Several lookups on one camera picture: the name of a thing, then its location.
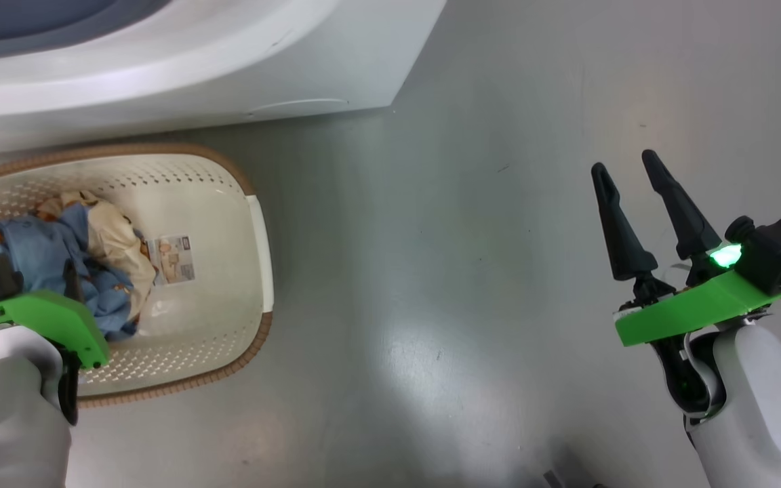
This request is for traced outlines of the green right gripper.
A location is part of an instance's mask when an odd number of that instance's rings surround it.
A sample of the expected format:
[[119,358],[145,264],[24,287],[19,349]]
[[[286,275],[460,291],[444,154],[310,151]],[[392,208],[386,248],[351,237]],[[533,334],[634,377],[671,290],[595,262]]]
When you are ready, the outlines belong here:
[[[721,244],[713,226],[673,177],[657,152],[644,150],[642,163],[653,190],[660,195],[677,238],[679,259],[707,254]],[[620,192],[603,163],[591,167],[591,178],[614,280],[629,281],[650,275],[657,260],[642,247],[620,206]],[[616,312],[614,324],[624,346],[650,345],[659,356],[666,385],[685,415],[714,415],[724,405],[725,389],[714,361],[705,361],[706,337],[692,346],[695,331],[744,319],[781,300],[767,296],[734,271],[740,244],[710,252],[704,260],[719,274],[696,287],[663,296],[648,306]]]

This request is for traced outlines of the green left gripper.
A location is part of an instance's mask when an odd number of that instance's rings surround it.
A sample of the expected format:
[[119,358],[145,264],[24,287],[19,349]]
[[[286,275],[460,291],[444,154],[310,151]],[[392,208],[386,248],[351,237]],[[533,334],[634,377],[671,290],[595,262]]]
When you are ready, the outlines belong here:
[[57,405],[71,426],[78,421],[77,387],[80,371],[108,364],[108,344],[95,317],[83,303],[83,279],[73,260],[63,266],[63,296],[40,290],[0,302],[0,325],[21,325],[41,336],[56,350],[61,371],[56,380]]

